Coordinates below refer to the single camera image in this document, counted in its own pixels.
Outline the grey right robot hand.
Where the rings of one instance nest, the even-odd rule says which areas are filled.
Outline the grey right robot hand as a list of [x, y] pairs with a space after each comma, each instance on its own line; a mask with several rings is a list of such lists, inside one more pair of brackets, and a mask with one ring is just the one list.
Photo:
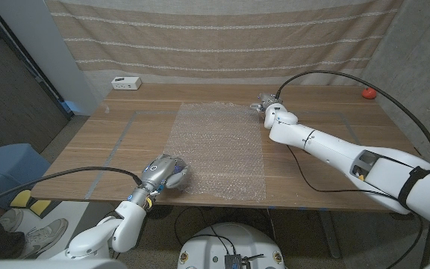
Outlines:
[[260, 93], [258, 95], [258, 102], [252, 103], [249, 107], [258, 112], [265, 112], [269, 106], [273, 104], [282, 104], [283, 101], [270, 93]]

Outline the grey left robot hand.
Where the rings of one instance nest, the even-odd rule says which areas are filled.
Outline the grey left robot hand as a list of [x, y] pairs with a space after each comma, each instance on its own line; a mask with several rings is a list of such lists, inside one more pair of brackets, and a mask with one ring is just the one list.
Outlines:
[[184, 184], [189, 166], [181, 158], [162, 154], [147, 165], [141, 174], [140, 187], [153, 192], [161, 188], [177, 188]]

